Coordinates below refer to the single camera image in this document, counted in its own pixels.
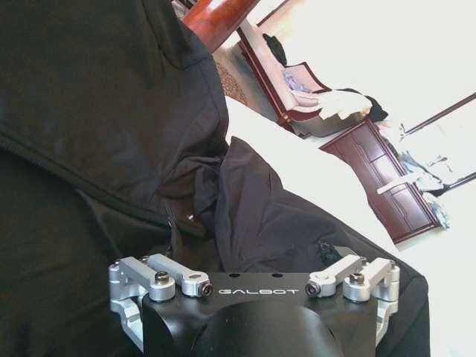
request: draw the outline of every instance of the clothing pile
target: clothing pile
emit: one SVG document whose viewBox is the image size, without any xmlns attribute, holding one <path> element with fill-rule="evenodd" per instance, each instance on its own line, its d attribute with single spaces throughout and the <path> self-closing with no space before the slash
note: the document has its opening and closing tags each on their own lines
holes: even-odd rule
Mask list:
<svg viewBox="0 0 476 357">
<path fill-rule="evenodd" d="M 140 356 L 109 310 L 114 259 L 309 272 L 323 239 L 396 261 L 377 356 L 429 356 L 425 278 L 228 147 L 213 58 L 170 1 L 6 1 L 0 33 L 0 356 Z"/>
</svg>

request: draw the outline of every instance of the screw head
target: screw head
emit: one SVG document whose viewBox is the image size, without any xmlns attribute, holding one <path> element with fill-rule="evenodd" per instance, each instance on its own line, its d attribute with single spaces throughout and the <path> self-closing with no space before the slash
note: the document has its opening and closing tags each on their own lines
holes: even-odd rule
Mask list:
<svg viewBox="0 0 476 357">
<path fill-rule="evenodd" d="M 350 283 L 355 285 L 364 285 L 365 277 L 361 273 L 353 273 L 349 275 Z"/>
<path fill-rule="evenodd" d="M 210 283 L 205 283 L 202 285 L 200 288 L 200 295 L 206 298 L 207 296 L 210 296 L 211 293 L 213 292 L 213 285 Z"/>
<path fill-rule="evenodd" d="M 169 274 L 166 271 L 157 271 L 155 273 L 155 282 L 157 284 L 165 284 L 169 281 Z"/>
<path fill-rule="evenodd" d="M 321 292 L 321 287 L 312 281 L 309 281 L 304 289 L 306 290 L 306 294 L 311 298 L 316 298 Z"/>
</svg>

